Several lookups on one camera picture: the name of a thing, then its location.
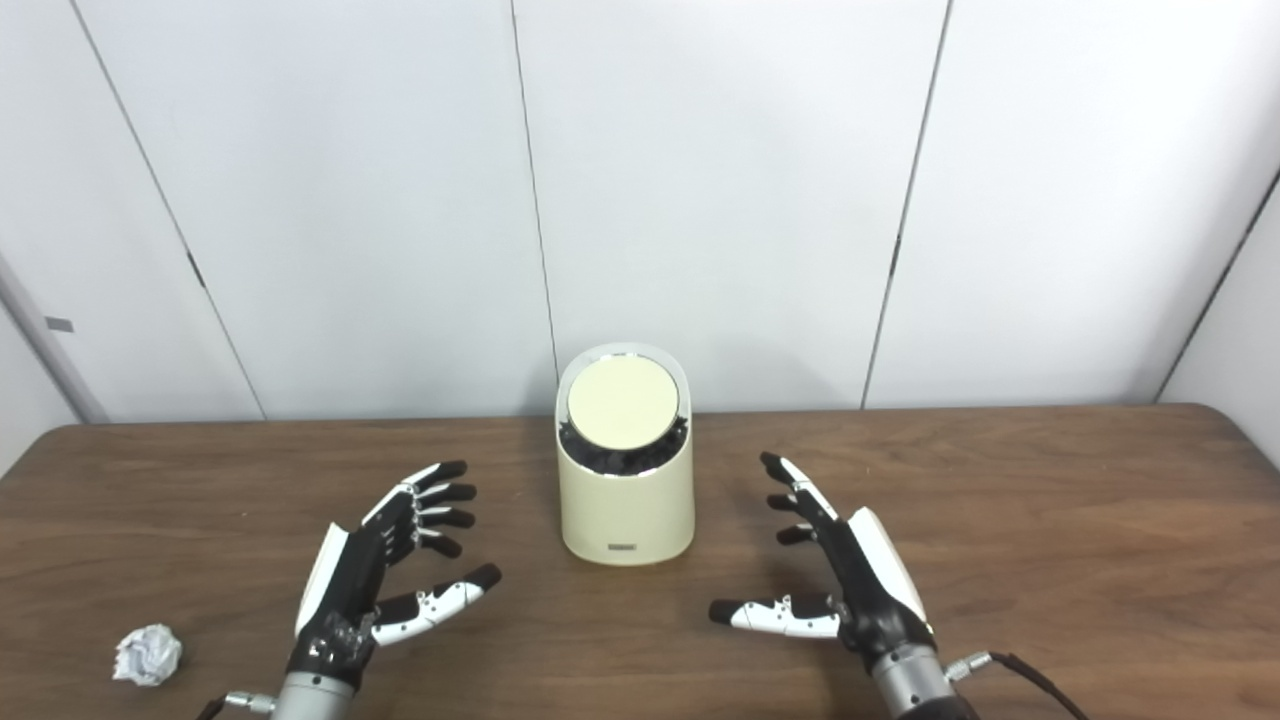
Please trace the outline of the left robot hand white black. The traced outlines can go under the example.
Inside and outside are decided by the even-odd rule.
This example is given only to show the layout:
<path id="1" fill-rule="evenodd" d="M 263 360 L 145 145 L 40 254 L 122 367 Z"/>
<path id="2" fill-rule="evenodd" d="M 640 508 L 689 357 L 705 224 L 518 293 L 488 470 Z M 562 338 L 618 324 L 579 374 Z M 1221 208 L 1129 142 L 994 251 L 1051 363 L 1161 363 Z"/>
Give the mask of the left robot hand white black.
<path id="1" fill-rule="evenodd" d="M 476 521 L 457 506 L 477 493 L 461 482 L 466 471 L 463 460 L 434 462 L 396 483 L 353 530 L 329 525 L 300 601 L 287 675 L 357 692 L 375 650 L 439 626 L 500 582 L 489 562 L 428 591 L 379 596 L 387 573 L 419 550 L 461 556 L 445 529 Z"/>

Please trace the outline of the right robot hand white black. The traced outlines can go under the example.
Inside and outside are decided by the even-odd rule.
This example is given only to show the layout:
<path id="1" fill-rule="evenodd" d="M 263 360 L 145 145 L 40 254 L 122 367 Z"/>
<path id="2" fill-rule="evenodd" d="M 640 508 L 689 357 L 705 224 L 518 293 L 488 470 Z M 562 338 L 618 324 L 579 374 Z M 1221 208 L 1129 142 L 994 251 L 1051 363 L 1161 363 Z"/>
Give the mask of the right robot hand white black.
<path id="1" fill-rule="evenodd" d="M 842 518 L 815 482 L 778 454 L 760 455 L 765 473 L 786 486 L 771 509 L 799 523 L 778 530 L 782 546 L 820 547 L 838 585 L 835 594 L 788 592 L 764 600 L 714 600 L 708 618 L 721 625 L 777 635 L 837 639 L 865 669 L 909 647 L 937 648 L 918 589 L 879 518 L 860 507 Z"/>

